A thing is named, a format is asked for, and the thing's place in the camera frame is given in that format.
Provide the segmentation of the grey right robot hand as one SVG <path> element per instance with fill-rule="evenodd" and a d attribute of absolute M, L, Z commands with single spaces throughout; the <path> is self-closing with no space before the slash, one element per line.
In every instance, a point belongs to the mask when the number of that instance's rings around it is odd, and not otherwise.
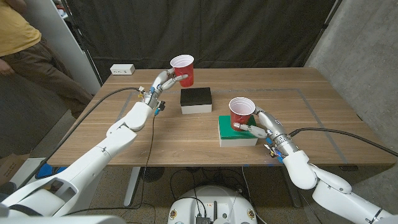
<path fill-rule="evenodd" d="M 290 154 L 293 154 L 299 150 L 298 146 L 286 133 L 281 122 L 273 115 L 265 112 L 258 106 L 254 110 L 253 114 L 258 116 L 260 123 L 265 127 L 265 129 L 241 123 L 233 123 L 233 127 L 242 129 L 244 131 L 249 131 L 257 138 L 270 138 L 275 143 L 276 149 L 284 156 L 289 156 Z"/>

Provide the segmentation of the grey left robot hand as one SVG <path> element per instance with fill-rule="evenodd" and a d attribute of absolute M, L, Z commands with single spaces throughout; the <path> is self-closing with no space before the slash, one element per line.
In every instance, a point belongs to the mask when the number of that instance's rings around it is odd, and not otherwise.
<path fill-rule="evenodd" d="M 158 104 L 158 98 L 164 90 L 172 88 L 177 82 L 188 78 L 188 74 L 177 76 L 173 68 L 164 70 L 154 80 L 150 91 L 144 96 L 144 103 L 151 108 Z"/>

